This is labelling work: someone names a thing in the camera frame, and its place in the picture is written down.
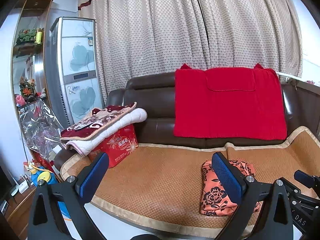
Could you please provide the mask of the orange black floral garment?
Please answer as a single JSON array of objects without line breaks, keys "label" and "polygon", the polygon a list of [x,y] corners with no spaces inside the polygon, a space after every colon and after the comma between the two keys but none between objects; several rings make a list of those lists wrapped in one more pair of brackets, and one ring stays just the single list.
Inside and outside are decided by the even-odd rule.
[{"label": "orange black floral garment", "polygon": [[237,204],[232,202],[212,169],[212,161],[202,164],[202,196],[200,200],[200,214],[205,216],[231,216]]}]

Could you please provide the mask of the wooden low side table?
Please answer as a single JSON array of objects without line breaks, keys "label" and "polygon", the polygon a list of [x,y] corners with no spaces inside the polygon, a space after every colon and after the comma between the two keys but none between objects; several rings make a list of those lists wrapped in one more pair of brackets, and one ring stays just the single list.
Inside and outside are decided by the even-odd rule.
[{"label": "wooden low side table", "polygon": [[8,207],[1,212],[1,239],[27,239],[29,213],[35,195],[35,186],[31,186],[23,193],[14,186],[5,195]]}]

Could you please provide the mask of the blue yellow sprayer bottle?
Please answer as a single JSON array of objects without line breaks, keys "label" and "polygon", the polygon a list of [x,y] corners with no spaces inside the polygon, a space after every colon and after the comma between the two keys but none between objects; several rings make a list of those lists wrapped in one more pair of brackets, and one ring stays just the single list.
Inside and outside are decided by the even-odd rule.
[{"label": "blue yellow sprayer bottle", "polygon": [[[42,166],[37,167],[32,162],[28,163],[28,168],[31,173],[31,181],[33,182],[33,184],[35,186],[37,186],[37,183],[40,180],[46,181],[49,185],[58,183],[58,181],[55,178],[55,175],[50,170],[47,170]],[[69,215],[69,212],[67,211],[67,207],[66,207],[65,203],[58,202],[58,205],[59,205],[60,211],[62,212],[64,218],[67,220],[71,220],[71,217]]]}]

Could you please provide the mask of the white quilted folded blanket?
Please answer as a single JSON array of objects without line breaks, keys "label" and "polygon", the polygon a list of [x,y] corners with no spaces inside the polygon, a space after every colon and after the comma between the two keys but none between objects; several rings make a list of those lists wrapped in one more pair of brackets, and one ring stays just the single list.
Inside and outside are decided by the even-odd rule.
[{"label": "white quilted folded blanket", "polygon": [[104,139],[116,133],[121,128],[135,124],[139,122],[143,122],[147,119],[148,114],[142,108],[135,108],[132,112],[123,116],[120,120],[115,122],[111,127],[107,128],[101,133],[98,133],[93,139],[89,139],[86,141],[82,140],[69,140],[65,144],[61,142],[63,147],[67,150],[76,150],[78,154],[81,156],[87,156],[89,153],[93,151]]}]

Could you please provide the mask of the clear plastic wrap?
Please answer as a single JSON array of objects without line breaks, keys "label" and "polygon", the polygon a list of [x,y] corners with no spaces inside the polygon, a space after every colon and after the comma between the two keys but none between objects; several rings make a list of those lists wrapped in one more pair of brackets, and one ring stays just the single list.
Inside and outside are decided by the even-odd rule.
[{"label": "clear plastic wrap", "polygon": [[53,111],[38,99],[20,110],[20,125],[29,149],[48,159],[60,144],[62,126]]}]

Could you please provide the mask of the red gift box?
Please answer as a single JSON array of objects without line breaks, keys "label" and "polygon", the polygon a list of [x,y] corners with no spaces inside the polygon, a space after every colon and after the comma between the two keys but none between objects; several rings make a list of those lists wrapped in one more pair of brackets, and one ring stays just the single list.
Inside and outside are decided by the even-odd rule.
[{"label": "red gift box", "polygon": [[108,168],[117,166],[128,155],[139,147],[133,124],[127,125],[118,130],[113,135],[104,139],[88,155],[90,161],[93,161],[98,153],[106,153],[109,157]]}]

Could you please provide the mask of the woven bamboo sofa mat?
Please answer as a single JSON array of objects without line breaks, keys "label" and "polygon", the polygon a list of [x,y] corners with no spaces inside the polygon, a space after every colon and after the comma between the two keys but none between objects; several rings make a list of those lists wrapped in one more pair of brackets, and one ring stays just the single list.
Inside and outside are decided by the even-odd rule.
[{"label": "woven bamboo sofa mat", "polygon": [[[279,145],[220,148],[228,159],[254,166],[260,182],[293,181],[296,170],[319,174],[319,140],[304,126]],[[214,149],[141,144],[103,177],[92,204],[132,225],[182,236],[216,237],[227,217],[200,213],[202,164]]]}]

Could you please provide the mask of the red knit blanket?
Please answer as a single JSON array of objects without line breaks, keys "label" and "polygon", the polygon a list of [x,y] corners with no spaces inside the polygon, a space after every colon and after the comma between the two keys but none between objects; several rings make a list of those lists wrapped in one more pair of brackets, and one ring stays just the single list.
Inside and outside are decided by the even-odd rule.
[{"label": "red knit blanket", "polygon": [[174,136],[284,140],[287,125],[277,74],[254,68],[192,69],[175,72]]}]

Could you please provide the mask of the maroon floral folded blanket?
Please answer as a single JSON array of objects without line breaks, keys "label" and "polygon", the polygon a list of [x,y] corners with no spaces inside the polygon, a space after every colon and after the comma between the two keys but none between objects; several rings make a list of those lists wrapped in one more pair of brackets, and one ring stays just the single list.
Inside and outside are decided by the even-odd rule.
[{"label": "maroon floral folded blanket", "polygon": [[111,127],[126,114],[136,108],[137,103],[130,105],[110,105],[104,109],[94,108],[91,113],[81,119],[78,123],[69,126],[61,132],[60,141],[65,144],[69,140],[86,141],[93,139],[98,133]]}]

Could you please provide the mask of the artificial flower arrangement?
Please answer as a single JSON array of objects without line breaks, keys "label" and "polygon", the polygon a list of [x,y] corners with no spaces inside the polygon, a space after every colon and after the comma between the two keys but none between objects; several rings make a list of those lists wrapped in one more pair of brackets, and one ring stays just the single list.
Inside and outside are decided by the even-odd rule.
[{"label": "artificial flower arrangement", "polygon": [[35,80],[27,80],[25,77],[20,78],[20,92],[26,103],[36,100],[37,92],[35,89]]}]

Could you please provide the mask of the wooden display cabinet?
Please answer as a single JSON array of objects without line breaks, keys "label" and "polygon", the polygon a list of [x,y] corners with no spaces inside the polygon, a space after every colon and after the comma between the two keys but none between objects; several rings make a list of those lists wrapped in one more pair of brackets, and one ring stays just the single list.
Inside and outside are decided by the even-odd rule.
[{"label": "wooden display cabinet", "polygon": [[[11,85],[14,95],[20,95],[20,78],[35,80],[37,98],[49,104],[47,81],[45,72],[45,55],[47,22],[50,7],[54,0],[19,0],[15,9],[18,19],[15,28],[12,57],[11,57]],[[42,30],[41,44],[29,43],[17,46],[16,40],[21,29],[40,28]]]}]

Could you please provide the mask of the silver floor air conditioner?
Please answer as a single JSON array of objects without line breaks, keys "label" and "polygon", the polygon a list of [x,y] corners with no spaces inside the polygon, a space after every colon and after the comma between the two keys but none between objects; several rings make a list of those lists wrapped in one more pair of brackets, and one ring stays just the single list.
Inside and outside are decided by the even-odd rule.
[{"label": "silver floor air conditioner", "polygon": [[63,128],[103,108],[96,63],[95,20],[59,17],[50,29],[47,93]]}]

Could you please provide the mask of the green jade ornament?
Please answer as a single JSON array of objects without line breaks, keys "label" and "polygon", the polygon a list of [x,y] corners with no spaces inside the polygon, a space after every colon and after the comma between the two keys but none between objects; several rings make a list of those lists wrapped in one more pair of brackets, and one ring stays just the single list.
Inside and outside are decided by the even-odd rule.
[{"label": "green jade ornament", "polygon": [[18,37],[16,40],[16,45],[35,43],[35,37],[37,34],[37,29],[21,29],[18,32]]}]

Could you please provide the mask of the yellow bottle on shelf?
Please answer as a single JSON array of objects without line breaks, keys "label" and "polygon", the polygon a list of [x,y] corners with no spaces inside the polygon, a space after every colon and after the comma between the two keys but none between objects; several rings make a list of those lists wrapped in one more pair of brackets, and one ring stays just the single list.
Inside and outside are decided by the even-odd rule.
[{"label": "yellow bottle on shelf", "polygon": [[35,36],[35,43],[41,44],[41,42],[42,42],[42,30],[38,28]]}]

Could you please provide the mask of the beige dotted curtain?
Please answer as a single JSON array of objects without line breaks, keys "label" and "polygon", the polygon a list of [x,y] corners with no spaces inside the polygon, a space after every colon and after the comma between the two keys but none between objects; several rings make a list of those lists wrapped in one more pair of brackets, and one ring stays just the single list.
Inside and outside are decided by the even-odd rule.
[{"label": "beige dotted curtain", "polygon": [[292,0],[78,0],[95,20],[103,99],[133,77],[257,63],[301,77],[302,38]]}]

